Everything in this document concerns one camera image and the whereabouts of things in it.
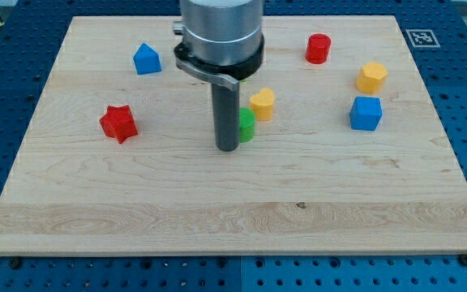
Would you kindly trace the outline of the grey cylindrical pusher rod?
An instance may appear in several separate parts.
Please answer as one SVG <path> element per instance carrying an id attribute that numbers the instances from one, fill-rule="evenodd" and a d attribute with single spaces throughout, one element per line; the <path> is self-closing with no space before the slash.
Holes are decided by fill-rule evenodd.
<path id="1" fill-rule="evenodd" d="M 216 147 L 223 152 L 235 150 L 240 142 L 239 91 L 212 84 L 212 110 Z"/>

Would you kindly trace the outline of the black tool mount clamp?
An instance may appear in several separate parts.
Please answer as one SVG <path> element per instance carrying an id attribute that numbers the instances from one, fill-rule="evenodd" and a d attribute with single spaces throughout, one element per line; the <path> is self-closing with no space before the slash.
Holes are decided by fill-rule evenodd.
<path id="1" fill-rule="evenodd" d="M 238 91 L 240 81 L 253 75 L 261 67 L 263 50 L 264 37 L 262 36 L 257 50 L 245 61 L 233 65 L 216 65 L 198 59 L 191 54 L 183 42 L 174 48 L 174 56 L 176 67 L 188 75 L 230 91 Z"/>

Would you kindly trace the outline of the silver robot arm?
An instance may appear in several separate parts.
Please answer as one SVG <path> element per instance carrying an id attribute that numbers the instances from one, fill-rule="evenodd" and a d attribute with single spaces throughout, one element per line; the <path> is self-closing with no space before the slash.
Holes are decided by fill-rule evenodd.
<path id="1" fill-rule="evenodd" d="M 173 31 L 182 37 L 174 48 L 176 66 L 210 84 L 216 147 L 235 150 L 240 143 L 240 82 L 263 63 L 261 0 L 181 0 L 181 20 Z"/>

